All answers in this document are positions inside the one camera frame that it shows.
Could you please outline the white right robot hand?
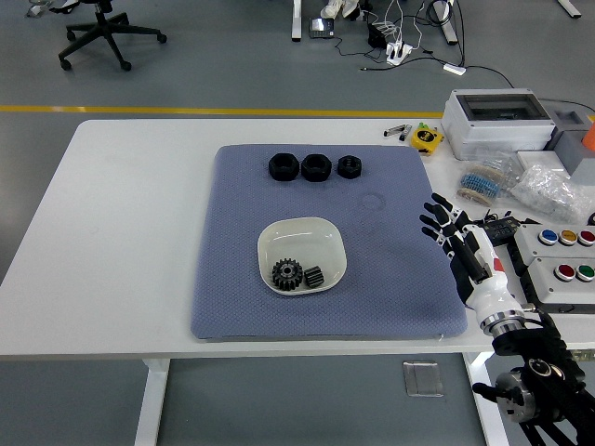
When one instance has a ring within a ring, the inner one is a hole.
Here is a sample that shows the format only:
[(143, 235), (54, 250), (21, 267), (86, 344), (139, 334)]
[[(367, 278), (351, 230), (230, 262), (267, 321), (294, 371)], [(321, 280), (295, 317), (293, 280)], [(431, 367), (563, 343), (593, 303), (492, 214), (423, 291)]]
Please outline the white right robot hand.
[(521, 305), (508, 289), (508, 278), (485, 230), (474, 224), (467, 213), (442, 195), (431, 194), (425, 203), (429, 216), (419, 218), (422, 232), (440, 245), (450, 260), (457, 293), (463, 304), (475, 311), (484, 331), (499, 313), (523, 316)]

